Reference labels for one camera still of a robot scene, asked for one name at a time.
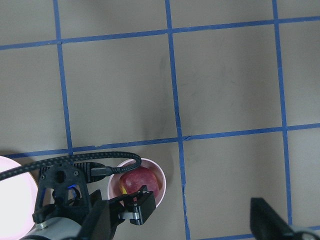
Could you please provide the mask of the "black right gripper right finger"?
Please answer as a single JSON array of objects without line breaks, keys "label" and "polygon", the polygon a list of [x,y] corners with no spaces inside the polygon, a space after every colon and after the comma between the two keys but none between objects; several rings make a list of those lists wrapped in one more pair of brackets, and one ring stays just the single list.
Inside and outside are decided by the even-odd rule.
[{"label": "black right gripper right finger", "polygon": [[256,240],[292,240],[295,232],[261,197],[250,199],[250,230]]}]

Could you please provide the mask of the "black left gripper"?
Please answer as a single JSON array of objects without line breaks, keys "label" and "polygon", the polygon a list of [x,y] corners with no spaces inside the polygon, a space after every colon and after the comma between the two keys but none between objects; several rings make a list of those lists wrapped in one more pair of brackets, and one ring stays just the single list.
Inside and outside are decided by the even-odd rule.
[{"label": "black left gripper", "polygon": [[[111,167],[97,162],[57,163],[41,167],[39,189],[36,197],[33,221],[42,224],[51,218],[67,218],[80,225],[86,220],[93,206],[102,201],[100,190],[89,194],[87,184],[110,176]],[[120,220],[133,225],[143,225],[156,209],[153,191],[146,185],[131,194],[121,195],[123,210]]]}]

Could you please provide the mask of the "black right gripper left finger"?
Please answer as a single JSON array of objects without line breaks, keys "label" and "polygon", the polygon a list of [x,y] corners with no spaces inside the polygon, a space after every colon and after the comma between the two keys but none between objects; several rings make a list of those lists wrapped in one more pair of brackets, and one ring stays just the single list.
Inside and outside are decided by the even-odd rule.
[{"label": "black right gripper left finger", "polygon": [[110,210],[106,200],[95,203],[83,222],[77,240],[109,240]]}]

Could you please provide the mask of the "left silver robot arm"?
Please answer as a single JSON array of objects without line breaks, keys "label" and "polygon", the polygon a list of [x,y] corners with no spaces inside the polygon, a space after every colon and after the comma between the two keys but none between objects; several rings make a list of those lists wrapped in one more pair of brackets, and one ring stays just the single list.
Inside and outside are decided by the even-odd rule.
[{"label": "left silver robot arm", "polygon": [[34,228],[25,240],[112,240],[125,220],[143,225],[156,209],[146,185],[132,194],[103,200],[100,190],[89,194],[82,170],[54,164],[40,176],[32,215]]}]

